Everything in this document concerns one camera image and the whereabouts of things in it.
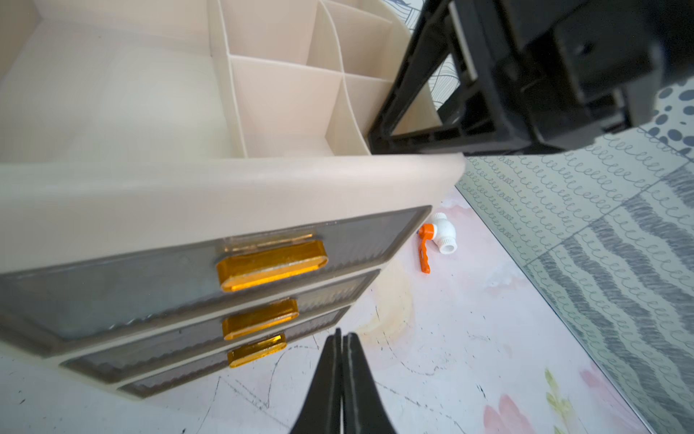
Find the drawer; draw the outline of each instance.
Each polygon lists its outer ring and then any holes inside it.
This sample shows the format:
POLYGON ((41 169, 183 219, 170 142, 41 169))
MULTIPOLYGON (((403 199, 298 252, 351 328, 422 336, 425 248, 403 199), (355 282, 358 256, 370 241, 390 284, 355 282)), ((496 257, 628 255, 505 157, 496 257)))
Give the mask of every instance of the drawer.
MULTIPOLYGON (((340 310, 321 315, 320 317, 311 319, 310 321, 302 324, 286 328, 283 333, 278 333, 277 335, 283 334, 286 342, 299 340, 302 337, 312 335, 313 333, 321 331, 325 328, 334 326, 340 320, 340 318, 342 318, 342 315, 345 314, 347 309, 348 308, 342 308, 340 310)), ((150 397, 154 394, 164 392, 165 390, 170 390, 174 387, 195 380, 196 378, 200 378, 202 376, 211 374, 212 372, 228 367, 228 352, 229 351, 221 351, 212 356, 201 358, 200 360, 195 360, 194 362, 170 369, 169 371, 161 372, 151 377, 135 381, 121 387, 120 390, 140 398, 150 397)))
POLYGON ((232 307, 254 297, 388 261, 430 212, 425 206, 354 219, 229 237, 172 249, 0 276, 0 326, 6 339, 41 354, 97 337, 134 333, 232 307), (328 263, 315 271, 224 292, 217 264, 296 240, 322 243, 328 263))
MULTIPOLYGON (((378 270, 375 270, 355 278, 349 278, 315 290, 302 292, 290 299, 285 299, 296 301, 298 306, 299 315, 292 321, 299 322, 306 315, 315 315, 320 311, 334 310, 345 303, 356 301, 377 275, 378 270)), ((240 315, 248 312, 264 310, 267 306, 257 306, 241 312, 227 313, 208 321, 172 330, 168 333, 155 335, 98 353, 88 354, 66 362, 65 366, 93 376, 105 383, 116 383, 125 378, 140 375, 144 372, 232 344, 234 340, 224 339, 224 321, 230 317, 238 318, 240 315)), ((271 330, 286 327, 287 324, 282 324, 274 326, 271 330)), ((249 335, 258 337, 267 335, 268 332, 269 330, 264 329, 249 333, 249 335)))

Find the organizer compartment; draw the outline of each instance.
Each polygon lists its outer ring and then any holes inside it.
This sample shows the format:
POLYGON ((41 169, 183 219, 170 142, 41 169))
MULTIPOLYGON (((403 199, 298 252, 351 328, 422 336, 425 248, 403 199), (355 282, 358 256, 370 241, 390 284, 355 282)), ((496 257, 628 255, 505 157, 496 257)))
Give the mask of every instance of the organizer compartment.
POLYGON ((232 156, 204 3, 140 3, 36 1, 43 20, 0 82, 0 162, 232 156))
POLYGON ((369 154, 342 74, 240 56, 231 68, 249 157, 369 154))
MULTIPOLYGON (((287 328, 284 330, 286 341, 293 342, 322 329, 334 326, 345 312, 347 312, 347 309, 348 308, 342 308, 297 326, 287 328)), ((219 371, 220 369, 226 368, 228 365, 227 351, 222 351, 151 377, 134 381, 121 387, 120 390, 140 398, 146 398, 206 376, 212 372, 219 371)))
MULTIPOLYGON (((291 296, 296 300, 299 310, 299 317, 293 322, 301 321, 307 315, 315 315, 313 312, 318 310, 337 308, 341 304, 354 302, 377 275, 378 272, 369 272, 291 296)), ((122 381, 232 343, 224 340, 221 325, 230 315, 221 315, 161 335, 88 354, 66 362, 65 366, 106 383, 122 381)), ((272 330, 286 327, 293 326, 291 323, 283 324, 270 330, 256 332, 253 336, 265 336, 272 330)))
MULTIPOLYGON (((335 23, 350 103, 361 134, 366 134, 393 84, 409 30, 380 1, 324 1, 335 23)), ((395 134, 439 126, 431 91, 425 85, 395 134)))
POLYGON ((319 0, 220 0, 229 54, 341 71, 319 0))

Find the desk organizer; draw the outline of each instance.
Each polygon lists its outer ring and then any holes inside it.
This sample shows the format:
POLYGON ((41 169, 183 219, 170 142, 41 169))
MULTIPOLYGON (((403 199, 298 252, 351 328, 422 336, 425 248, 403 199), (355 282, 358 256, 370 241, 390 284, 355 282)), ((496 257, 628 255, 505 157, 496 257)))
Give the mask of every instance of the desk organizer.
MULTIPOLYGON (((379 0, 3 13, 0 350, 109 392, 334 326, 464 173, 369 153, 409 41, 379 0)), ((438 124, 425 87, 398 128, 438 124)))

